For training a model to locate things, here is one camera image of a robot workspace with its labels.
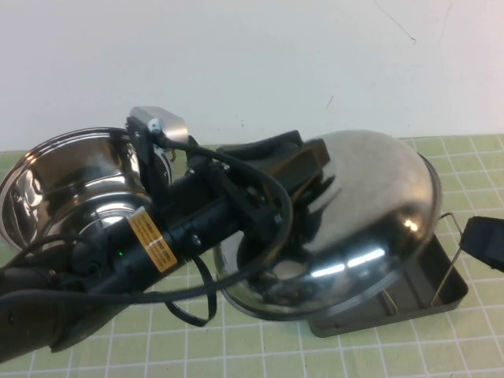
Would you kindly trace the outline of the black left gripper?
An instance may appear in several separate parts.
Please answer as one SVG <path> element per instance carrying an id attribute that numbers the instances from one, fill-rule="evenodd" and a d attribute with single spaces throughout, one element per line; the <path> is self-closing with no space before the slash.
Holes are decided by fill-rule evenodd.
<path id="1" fill-rule="evenodd" d="M 227 157 L 186 154 L 187 171 L 172 185 L 172 250 L 200 255 L 243 232 L 259 242 L 262 254 L 277 254 L 291 228 L 291 199 L 282 185 L 316 177 L 330 160 L 325 142 L 303 144 L 291 131 L 218 152 Z M 275 165 L 275 179 L 245 161 Z"/>

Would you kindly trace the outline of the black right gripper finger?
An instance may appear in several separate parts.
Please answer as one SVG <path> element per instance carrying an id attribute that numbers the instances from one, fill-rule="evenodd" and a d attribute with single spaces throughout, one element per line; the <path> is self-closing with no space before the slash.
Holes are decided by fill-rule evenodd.
<path id="1" fill-rule="evenodd" d="M 503 271 L 503 219 L 474 216 L 462 233 L 461 249 L 485 265 Z"/>

